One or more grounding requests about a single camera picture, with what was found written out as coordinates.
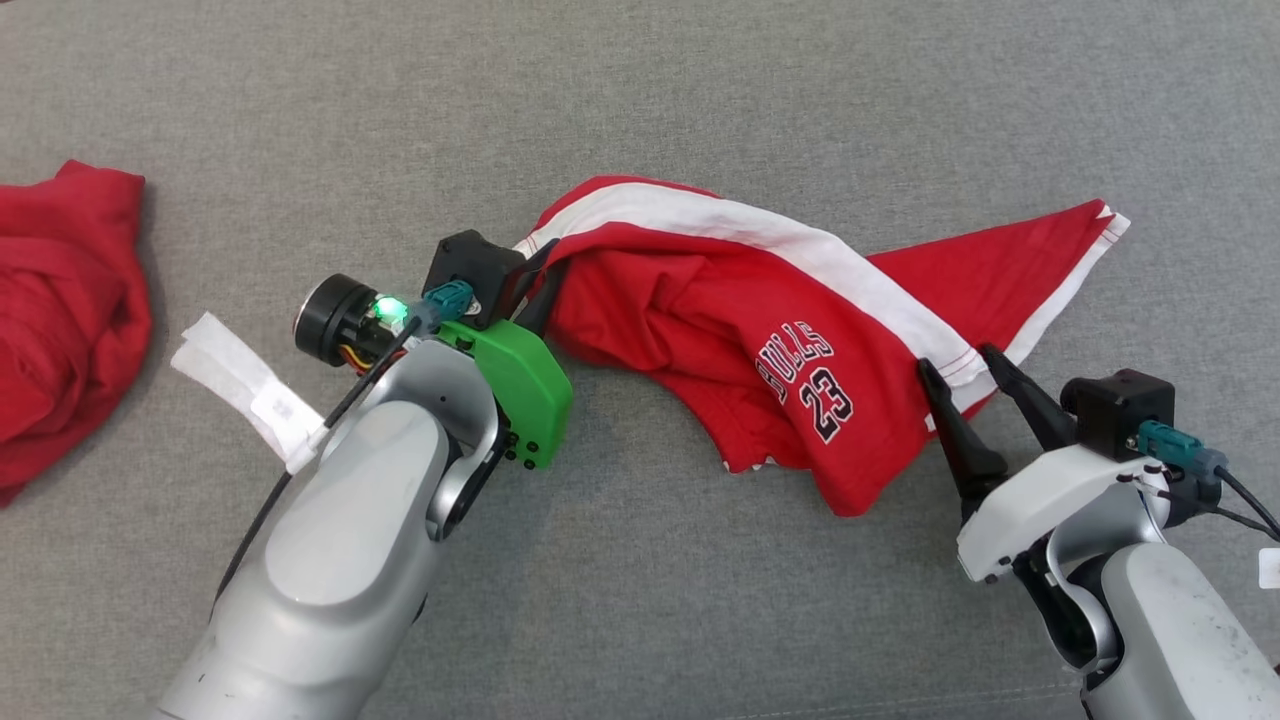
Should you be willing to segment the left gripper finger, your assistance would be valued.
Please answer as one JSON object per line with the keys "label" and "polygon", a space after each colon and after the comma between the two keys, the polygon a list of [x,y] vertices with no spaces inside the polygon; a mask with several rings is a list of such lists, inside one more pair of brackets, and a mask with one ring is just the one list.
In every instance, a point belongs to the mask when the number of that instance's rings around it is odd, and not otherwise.
{"label": "left gripper finger", "polygon": [[513,301],[524,301],[529,296],[559,241],[559,238],[548,240],[525,263],[513,269],[511,273],[513,282],[511,286],[511,297]]}
{"label": "left gripper finger", "polygon": [[518,325],[538,337],[544,337],[563,281],[563,263],[543,269],[538,274],[538,287],[527,295],[524,309],[518,314]]}

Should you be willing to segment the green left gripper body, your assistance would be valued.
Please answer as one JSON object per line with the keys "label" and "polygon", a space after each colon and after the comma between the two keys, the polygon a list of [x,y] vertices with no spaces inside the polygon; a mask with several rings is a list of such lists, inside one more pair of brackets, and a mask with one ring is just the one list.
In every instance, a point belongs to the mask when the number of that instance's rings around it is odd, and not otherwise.
{"label": "green left gripper body", "polygon": [[[506,421],[504,456],[527,469],[548,468],[564,438],[573,391],[545,338],[518,325],[526,300],[485,331],[460,322],[425,322],[422,340],[439,340],[474,359]],[[320,282],[294,315],[294,345],[332,366],[370,375],[416,310],[348,275]]]}

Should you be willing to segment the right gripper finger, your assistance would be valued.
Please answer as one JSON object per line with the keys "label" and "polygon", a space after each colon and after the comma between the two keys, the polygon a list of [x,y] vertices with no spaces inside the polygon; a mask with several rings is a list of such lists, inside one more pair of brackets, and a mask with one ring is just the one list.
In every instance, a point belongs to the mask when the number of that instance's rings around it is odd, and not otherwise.
{"label": "right gripper finger", "polygon": [[916,360],[916,375],[960,502],[982,503],[1009,478],[1005,457],[989,448],[957,410],[952,388],[931,360]]}
{"label": "right gripper finger", "polygon": [[1044,389],[995,345],[982,345],[979,354],[1002,393],[1018,406],[1044,451],[1076,442],[1076,421]]}

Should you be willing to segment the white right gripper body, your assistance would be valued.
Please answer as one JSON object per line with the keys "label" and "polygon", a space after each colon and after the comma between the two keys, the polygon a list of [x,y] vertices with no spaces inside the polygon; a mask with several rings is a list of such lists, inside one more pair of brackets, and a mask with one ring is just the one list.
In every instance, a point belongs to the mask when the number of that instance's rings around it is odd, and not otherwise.
{"label": "white right gripper body", "polygon": [[1133,542],[1161,542],[1171,503],[1149,457],[1116,462],[1079,445],[1050,451],[988,495],[963,524],[957,559],[974,582],[1002,577],[1012,560],[1060,527],[1066,560]]}

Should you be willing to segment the red white Bulls 23 jersey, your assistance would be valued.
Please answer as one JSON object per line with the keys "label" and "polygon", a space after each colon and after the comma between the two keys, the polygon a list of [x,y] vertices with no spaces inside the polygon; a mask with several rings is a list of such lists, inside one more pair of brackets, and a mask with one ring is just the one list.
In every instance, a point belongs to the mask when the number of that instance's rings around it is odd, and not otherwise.
{"label": "red white Bulls 23 jersey", "polygon": [[916,364],[972,416],[996,391],[980,346],[1021,363],[1129,225],[1096,199],[863,256],[705,190],[599,176],[516,249],[564,269],[548,323],[562,348],[667,388],[728,471],[809,471],[852,518],[933,434]]}

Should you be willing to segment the plain red garment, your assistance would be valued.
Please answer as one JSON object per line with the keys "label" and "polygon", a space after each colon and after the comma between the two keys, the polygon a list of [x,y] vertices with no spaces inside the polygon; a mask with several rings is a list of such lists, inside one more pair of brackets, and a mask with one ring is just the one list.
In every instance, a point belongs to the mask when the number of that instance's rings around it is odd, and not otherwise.
{"label": "plain red garment", "polygon": [[99,430],[154,328],[137,242],[146,181],[69,160],[0,184],[0,509]]}

